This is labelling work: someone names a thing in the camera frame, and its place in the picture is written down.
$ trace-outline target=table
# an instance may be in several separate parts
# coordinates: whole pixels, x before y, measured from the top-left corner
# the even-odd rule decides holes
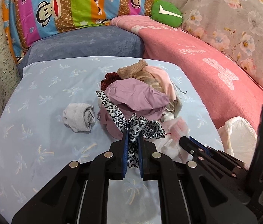
[[[11,223],[14,214],[70,161],[81,163],[109,149],[115,141],[96,121],[91,132],[74,133],[62,123],[69,103],[84,102],[99,111],[96,90],[107,72],[138,62],[130,57],[81,57],[35,62],[12,94],[0,119],[0,212]],[[190,135],[223,150],[220,137],[199,95],[174,64],[146,60],[166,70],[178,86],[180,116]],[[157,181],[142,181],[128,169],[123,181],[110,181],[109,224],[161,223]]]

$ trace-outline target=green pillow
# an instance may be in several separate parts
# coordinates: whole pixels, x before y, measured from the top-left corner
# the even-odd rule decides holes
[[[153,4],[151,16],[153,20],[173,28],[179,27],[183,19],[182,13],[174,4],[162,0]]]

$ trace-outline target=leopard print fabric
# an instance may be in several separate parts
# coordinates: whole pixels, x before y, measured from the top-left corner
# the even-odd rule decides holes
[[[106,96],[104,91],[96,91],[96,94],[118,129],[122,133],[124,129],[129,131],[127,166],[138,167],[137,140],[140,132],[143,133],[146,139],[158,139],[165,137],[164,129],[158,121],[149,121],[144,116],[137,117],[135,113],[127,120],[120,109]]]

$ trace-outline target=gray cushion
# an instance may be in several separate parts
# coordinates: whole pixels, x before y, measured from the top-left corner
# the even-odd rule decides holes
[[[144,43],[140,37],[115,26],[72,30],[34,42],[18,66],[37,61],[84,56],[125,56],[142,58]]]

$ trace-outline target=pink blanket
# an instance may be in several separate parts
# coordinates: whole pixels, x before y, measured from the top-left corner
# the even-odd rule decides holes
[[[120,16],[110,25],[140,36],[145,58],[178,65],[198,92],[216,128],[241,116],[257,131],[263,90],[224,54],[180,28],[147,16]]]

